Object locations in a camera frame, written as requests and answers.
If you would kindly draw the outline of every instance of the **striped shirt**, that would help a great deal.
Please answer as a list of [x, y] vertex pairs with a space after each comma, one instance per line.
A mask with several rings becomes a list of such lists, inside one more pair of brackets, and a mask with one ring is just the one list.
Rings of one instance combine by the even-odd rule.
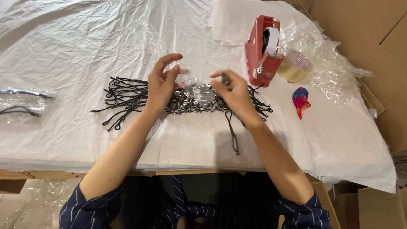
[[[204, 217], [216, 228], [277, 228], [277, 222], [270, 220], [273, 215], [284, 215], [282, 228], [325, 228], [330, 229], [329, 212], [322, 209], [321, 203], [314, 195], [305, 204], [280, 198], [262, 209], [237, 209], [233, 207], [215, 207], [192, 205], [184, 198], [180, 175], [173, 176], [175, 206], [161, 213], [161, 217], [150, 222], [149, 228], [176, 228], [178, 219], [186, 216], [191, 220]], [[124, 189], [122, 184], [117, 189], [100, 197], [86, 201], [79, 185], [64, 204], [59, 216], [60, 229], [101, 229], [111, 228], [109, 224], [120, 212], [120, 199]]]

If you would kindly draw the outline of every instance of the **white tape roll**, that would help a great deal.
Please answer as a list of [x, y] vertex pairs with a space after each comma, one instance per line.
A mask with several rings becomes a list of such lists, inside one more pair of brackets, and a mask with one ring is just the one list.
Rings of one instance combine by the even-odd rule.
[[270, 38], [269, 38], [269, 42], [267, 43], [267, 47], [266, 47], [266, 50], [264, 51], [263, 55], [266, 52], [269, 52], [270, 55], [274, 55], [277, 51], [277, 46], [278, 46], [278, 37], [279, 37], [278, 29], [273, 28], [273, 27], [266, 27], [264, 30], [269, 31]]

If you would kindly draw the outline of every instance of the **hand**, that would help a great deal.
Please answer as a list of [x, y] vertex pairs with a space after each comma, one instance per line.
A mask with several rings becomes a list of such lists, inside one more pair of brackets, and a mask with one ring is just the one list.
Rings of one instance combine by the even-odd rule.
[[213, 79], [211, 84], [212, 87], [216, 89], [216, 93], [222, 96], [230, 109], [242, 119], [248, 128], [254, 125], [260, 125], [261, 123], [264, 124], [250, 98], [247, 81], [230, 69], [219, 70], [210, 75], [210, 77], [216, 78], [220, 76], [222, 72], [226, 73], [229, 77], [232, 91], [228, 91], [228, 88], [222, 82]]
[[161, 57], [149, 74], [149, 95], [145, 110], [160, 114], [164, 111], [175, 88], [175, 79], [179, 73], [187, 73], [175, 65], [171, 70], [164, 71], [170, 63], [182, 59], [180, 53], [172, 53]]

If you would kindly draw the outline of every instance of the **forearm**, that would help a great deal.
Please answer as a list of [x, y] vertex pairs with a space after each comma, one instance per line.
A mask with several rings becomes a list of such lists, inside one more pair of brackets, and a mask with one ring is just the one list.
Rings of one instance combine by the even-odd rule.
[[263, 121], [248, 128], [263, 165], [281, 196], [305, 204], [313, 196], [314, 190], [300, 167]]
[[157, 119], [156, 112], [145, 109], [111, 145], [79, 185], [86, 200], [108, 193], [123, 182]]

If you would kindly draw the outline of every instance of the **person's right hand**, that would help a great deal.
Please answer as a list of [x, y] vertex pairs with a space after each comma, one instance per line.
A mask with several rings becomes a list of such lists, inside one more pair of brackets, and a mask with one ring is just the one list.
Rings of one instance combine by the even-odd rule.
[[242, 119], [248, 128], [262, 124], [263, 120], [258, 115], [250, 98], [247, 81], [230, 69], [219, 70], [210, 75], [210, 77], [216, 78], [222, 72], [229, 77], [232, 91], [228, 91], [228, 88], [221, 81], [213, 79], [211, 84], [216, 89], [216, 93], [222, 96], [230, 109]]

